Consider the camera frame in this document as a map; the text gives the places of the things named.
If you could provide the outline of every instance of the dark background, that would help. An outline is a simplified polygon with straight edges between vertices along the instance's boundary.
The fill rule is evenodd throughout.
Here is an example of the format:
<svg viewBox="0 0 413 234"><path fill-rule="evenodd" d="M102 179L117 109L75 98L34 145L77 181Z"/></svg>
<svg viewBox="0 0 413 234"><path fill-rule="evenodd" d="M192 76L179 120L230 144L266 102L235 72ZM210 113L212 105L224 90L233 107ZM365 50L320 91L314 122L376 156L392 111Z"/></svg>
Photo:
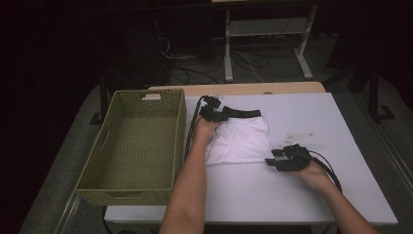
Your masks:
<svg viewBox="0 0 413 234"><path fill-rule="evenodd" d="M114 89L168 81L160 68L154 19L161 19L163 33L177 42L201 41L203 45L194 50L208 48L208 38L222 32L217 25L222 25L224 13L219 11L185 16L85 11L163 4L148 2L0 3L1 106L5 107L1 111L1 233L19 232L80 105L102 74L112 77ZM340 34L328 66L344 69L360 60L374 61L380 75L394 83L413 108L412 18L411 1L328 1L319 5L312 33ZM176 25L184 28L179 34L173 33ZM207 56L207 51L197 53ZM124 66L117 59L125 64L140 62Z"/></svg>

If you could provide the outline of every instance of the dark floor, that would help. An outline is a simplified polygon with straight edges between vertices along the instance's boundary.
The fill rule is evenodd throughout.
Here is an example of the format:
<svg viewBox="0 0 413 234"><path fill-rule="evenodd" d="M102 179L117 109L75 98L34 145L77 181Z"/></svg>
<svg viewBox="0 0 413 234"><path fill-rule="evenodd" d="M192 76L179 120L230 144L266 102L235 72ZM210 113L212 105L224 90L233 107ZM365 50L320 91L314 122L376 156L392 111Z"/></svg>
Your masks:
<svg viewBox="0 0 413 234"><path fill-rule="evenodd" d="M305 81L292 53L298 42L297 37L234 40L234 83ZM325 66L335 42L333 36L310 39L305 56L315 81L322 82L339 72ZM179 52L173 45L167 52L169 56L172 54L176 63L170 70L171 85L223 83L222 47L216 47L213 58L208 60L192 58L193 55ZM379 104L386 105L395 119L374 123L366 111L368 90L357 94L349 92L347 86L351 78L352 74L345 76L326 89L333 94L367 165L399 221L397 225L378 229L385 234L410 233L413 230L413 194L411 187L407 186L411 182L407 178L411 175L404 175L403 172L408 174L405 169L413 169L413 150L409 147L413 141L413 114L403 104L394 86L381 79ZM98 132L98 126L89 125L93 115L98 112L98 89L94 89L79 110L20 233L106 233L102 224L102 208L93 207L72 193L92 146L91 142ZM397 167L400 159L406 165L404 169ZM114 233L122 229L150 233L151 227L157 227L113 223L108 226ZM318 234L324 228L314 226L313 231Z"/></svg>

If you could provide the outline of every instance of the green basket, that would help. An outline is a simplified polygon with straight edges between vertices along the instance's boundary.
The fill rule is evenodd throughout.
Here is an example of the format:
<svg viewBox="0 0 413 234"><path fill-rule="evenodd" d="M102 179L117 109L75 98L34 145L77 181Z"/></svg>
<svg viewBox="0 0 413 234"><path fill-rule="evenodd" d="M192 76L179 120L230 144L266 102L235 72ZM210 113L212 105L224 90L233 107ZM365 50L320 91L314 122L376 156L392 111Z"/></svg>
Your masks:
<svg viewBox="0 0 413 234"><path fill-rule="evenodd" d="M185 123L183 90L115 92L75 191L97 206L167 205Z"/></svg>

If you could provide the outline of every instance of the white table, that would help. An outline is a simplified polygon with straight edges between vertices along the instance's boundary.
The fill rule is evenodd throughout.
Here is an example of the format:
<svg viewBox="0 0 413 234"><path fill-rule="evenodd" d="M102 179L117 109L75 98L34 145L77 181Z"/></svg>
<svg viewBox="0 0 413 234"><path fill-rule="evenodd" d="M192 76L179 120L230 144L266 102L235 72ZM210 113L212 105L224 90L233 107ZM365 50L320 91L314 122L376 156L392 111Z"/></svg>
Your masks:
<svg viewBox="0 0 413 234"><path fill-rule="evenodd" d="M197 97L188 97L187 126ZM260 109L270 125L274 148L287 134L313 133L300 143L328 159L344 194L372 224L397 220L367 167L331 94L225 96L222 106ZM296 177L279 173L265 162L209 166L206 222L250 224L317 224L334 219L321 197ZM159 223L166 207L110 206L105 219Z"/></svg>

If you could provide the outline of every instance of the folded white garment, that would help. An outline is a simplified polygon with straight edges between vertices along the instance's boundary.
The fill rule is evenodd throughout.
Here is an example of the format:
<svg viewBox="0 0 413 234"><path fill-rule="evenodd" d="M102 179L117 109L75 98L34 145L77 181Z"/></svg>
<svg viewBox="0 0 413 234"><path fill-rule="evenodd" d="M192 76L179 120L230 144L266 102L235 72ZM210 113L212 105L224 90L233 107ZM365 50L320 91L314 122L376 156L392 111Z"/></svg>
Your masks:
<svg viewBox="0 0 413 234"><path fill-rule="evenodd" d="M206 148L206 164L265 163L274 157L263 116L238 119L230 118L219 126Z"/></svg>

